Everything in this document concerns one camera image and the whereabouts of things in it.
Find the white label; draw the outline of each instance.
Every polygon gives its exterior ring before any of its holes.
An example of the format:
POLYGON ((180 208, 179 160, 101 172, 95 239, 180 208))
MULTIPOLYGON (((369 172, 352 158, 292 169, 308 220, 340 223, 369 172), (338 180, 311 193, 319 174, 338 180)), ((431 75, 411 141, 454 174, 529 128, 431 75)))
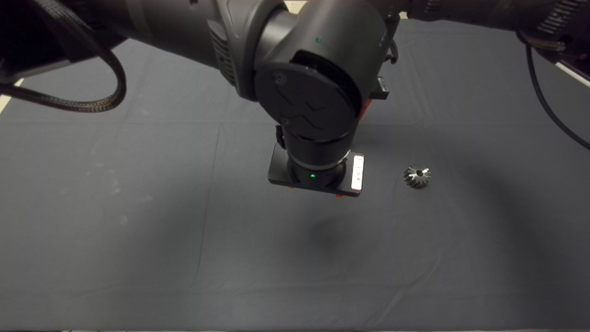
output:
POLYGON ((365 165, 365 157, 361 155, 355 155, 354 162, 352 164, 352 184, 351 188, 354 190, 363 189, 363 167, 365 165))

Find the dark gray table cloth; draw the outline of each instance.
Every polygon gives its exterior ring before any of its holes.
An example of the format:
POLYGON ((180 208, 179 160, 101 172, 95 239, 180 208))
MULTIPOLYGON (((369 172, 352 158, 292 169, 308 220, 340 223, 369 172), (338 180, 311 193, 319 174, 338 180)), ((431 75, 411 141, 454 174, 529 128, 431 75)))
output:
MULTIPOLYGON (((0 330, 590 328, 590 152, 509 32, 404 21, 353 149, 357 199, 273 186, 273 121, 133 41, 117 109, 0 115, 0 330), (425 190, 402 172, 432 169, 425 190)), ((590 91, 536 57, 590 139, 590 91)), ((92 60, 26 79, 114 88, 92 60)))

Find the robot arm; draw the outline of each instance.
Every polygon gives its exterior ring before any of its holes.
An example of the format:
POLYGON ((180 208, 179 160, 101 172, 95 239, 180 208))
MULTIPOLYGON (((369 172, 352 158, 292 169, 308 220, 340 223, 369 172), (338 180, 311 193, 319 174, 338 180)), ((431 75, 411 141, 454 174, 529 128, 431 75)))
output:
MULTIPOLYGON (((350 146, 365 103, 376 90, 386 95, 377 75, 401 11, 423 21, 517 31, 550 61, 590 74, 588 0, 310 0, 298 15, 281 0, 63 1, 107 45, 116 43, 114 32, 218 68, 241 97, 260 102, 279 124, 272 183, 348 196, 362 189, 363 158, 350 146)), ((2 5, 30 16, 23 2, 2 5)), ((44 32, 28 28, 33 36, 44 32)), ((92 55, 62 49, 70 62, 92 55)), ((45 63, 59 60, 56 54, 45 63)), ((19 57, 2 55, 8 58, 19 57)), ((0 82, 41 60, 0 62, 0 82)))

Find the gear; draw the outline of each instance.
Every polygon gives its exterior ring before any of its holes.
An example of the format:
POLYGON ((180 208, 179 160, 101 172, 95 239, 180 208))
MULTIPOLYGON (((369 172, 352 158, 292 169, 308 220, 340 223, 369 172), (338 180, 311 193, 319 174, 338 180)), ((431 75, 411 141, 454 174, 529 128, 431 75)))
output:
POLYGON ((404 180, 412 188, 420 189, 426 187, 430 182, 430 168, 417 167, 412 165, 404 172, 404 180))

